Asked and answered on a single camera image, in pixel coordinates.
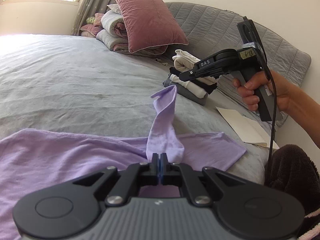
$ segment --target human hand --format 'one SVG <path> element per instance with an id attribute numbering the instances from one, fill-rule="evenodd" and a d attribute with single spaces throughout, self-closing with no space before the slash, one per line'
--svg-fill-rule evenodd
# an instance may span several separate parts
<path id="1" fill-rule="evenodd" d="M 273 70 L 270 71 L 276 85 L 278 108 L 280 111 L 286 112 L 289 107 L 290 97 L 292 96 L 292 93 L 294 93 L 294 90 L 298 87 L 287 81 L 279 73 Z M 258 96 L 254 95 L 253 90 L 265 84 L 273 92 L 272 83 L 266 78 L 264 71 L 259 71 L 253 75 L 252 78 L 244 85 L 244 87 L 240 85 L 240 81 L 238 79 L 233 79 L 233 85 L 238 88 L 238 93 L 242 97 L 243 102 L 248 105 L 250 111 L 258 110 L 258 102 L 260 100 Z"/>

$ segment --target wall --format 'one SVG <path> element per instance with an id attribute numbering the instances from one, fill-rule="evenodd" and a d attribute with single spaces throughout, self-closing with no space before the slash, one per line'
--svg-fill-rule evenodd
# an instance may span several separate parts
<path id="1" fill-rule="evenodd" d="M 0 5 L 0 35 L 33 33 L 70 35 L 78 4 L 66 1 L 4 1 Z"/>
<path id="2" fill-rule="evenodd" d="M 227 9 L 270 28 L 312 57 L 303 90 L 320 103 L 320 0 L 164 0 L 183 1 Z M 277 143 L 297 144 L 320 168 L 320 150 L 306 132 L 288 119 L 277 132 Z"/>

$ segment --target mattress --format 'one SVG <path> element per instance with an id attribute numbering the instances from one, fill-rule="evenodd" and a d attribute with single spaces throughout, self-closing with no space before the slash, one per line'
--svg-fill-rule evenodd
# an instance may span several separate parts
<path id="1" fill-rule="evenodd" d="M 156 116 L 150 95 L 163 88 L 170 67 L 111 52 L 102 42 L 81 36 L 2 36 L 0 58 L 0 138 L 24 128 L 148 136 Z M 260 122 L 215 90 L 205 106 L 177 95 L 176 133 L 225 132 L 247 149 L 228 172 L 263 183 L 268 150 L 243 143 L 216 106 L 236 109 Z M 260 124 L 270 132 L 269 124 Z"/>

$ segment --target gripper handle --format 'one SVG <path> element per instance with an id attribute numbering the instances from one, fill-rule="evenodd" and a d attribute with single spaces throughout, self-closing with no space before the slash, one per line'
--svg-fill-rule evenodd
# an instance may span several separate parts
<path id="1" fill-rule="evenodd" d="M 247 83 L 250 78 L 256 73 L 254 68 L 245 68 L 240 71 L 233 71 L 231 75 L 237 79 L 239 79 L 241 85 L 243 86 Z M 274 96 L 269 91 L 268 87 L 261 85 L 259 88 L 254 90 L 254 94 L 260 98 L 260 102 L 258 103 L 258 111 L 260 114 L 260 119 L 263 122 L 272 121 L 273 116 L 273 106 L 274 106 Z M 276 120 L 282 120 L 282 115 L 278 109 L 276 108 Z"/>

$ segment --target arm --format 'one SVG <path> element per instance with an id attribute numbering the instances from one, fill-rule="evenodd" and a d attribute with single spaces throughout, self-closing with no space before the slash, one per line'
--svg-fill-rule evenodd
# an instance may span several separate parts
<path id="1" fill-rule="evenodd" d="M 320 105 L 277 72 L 271 71 L 271 74 L 276 84 L 279 110 L 291 116 L 320 148 Z M 254 95 L 254 89 L 267 84 L 273 91 L 271 81 L 267 80 L 263 71 L 256 73 L 244 87 L 237 79 L 233 80 L 233 84 L 251 111 L 258 109 L 259 97 Z"/>

